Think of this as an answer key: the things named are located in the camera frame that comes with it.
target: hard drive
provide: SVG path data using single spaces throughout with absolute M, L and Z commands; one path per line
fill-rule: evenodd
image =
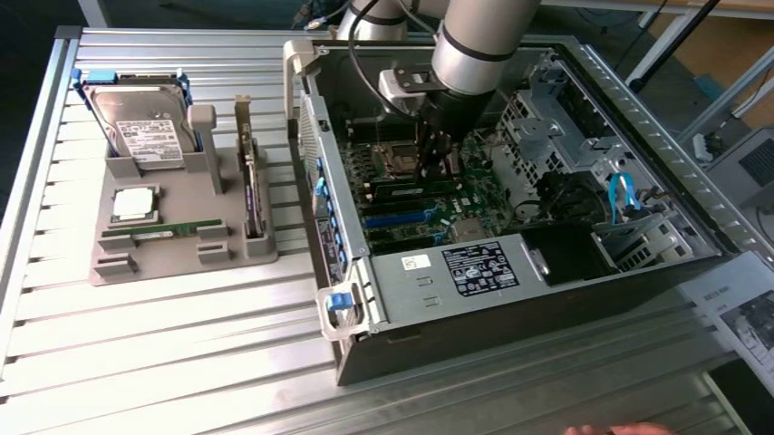
M 174 74 L 118 74 L 91 71 L 74 87 L 95 113 L 112 157 L 132 157 L 140 169 L 182 168 L 183 153 L 200 151 L 187 123 L 191 104 L 187 77 Z

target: hand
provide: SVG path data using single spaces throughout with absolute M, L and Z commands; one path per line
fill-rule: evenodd
M 567 428 L 565 435 L 603 435 L 606 432 L 594 430 L 591 426 L 581 429 Z M 675 435 L 665 426 L 653 423 L 634 423 L 626 426 L 611 426 L 610 431 L 615 435 Z

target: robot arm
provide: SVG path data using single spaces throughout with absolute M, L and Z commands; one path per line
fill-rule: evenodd
M 440 15 L 444 25 L 426 71 L 398 69 L 406 82 L 380 79 L 406 92 L 420 92 L 418 120 L 418 179 L 448 176 L 454 153 L 473 130 L 491 100 L 539 0 L 354 0 L 342 21 L 339 37 L 347 39 L 356 17 L 363 14 L 355 37 L 395 40 L 406 37 L 406 12 L 398 4 L 419 4 L 418 12 Z

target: white sticker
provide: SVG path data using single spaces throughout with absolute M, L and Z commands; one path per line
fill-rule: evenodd
M 155 233 L 135 234 L 134 240 L 152 240 L 155 238 L 172 238 L 175 233 L 172 231 L 158 231 Z
M 172 120 L 116 121 L 123 143 L 138 162 L 183 159 Z
M 422 269 L 431 266 L 431 258 L 422 254 L 420 256 L 404 256 L 400 258 L 404 270 Z

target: power supply label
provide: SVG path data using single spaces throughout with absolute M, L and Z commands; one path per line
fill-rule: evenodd
M 443 253 L 461 295 L 479 295 L 519 285 L 499 242 L 448 249 Z

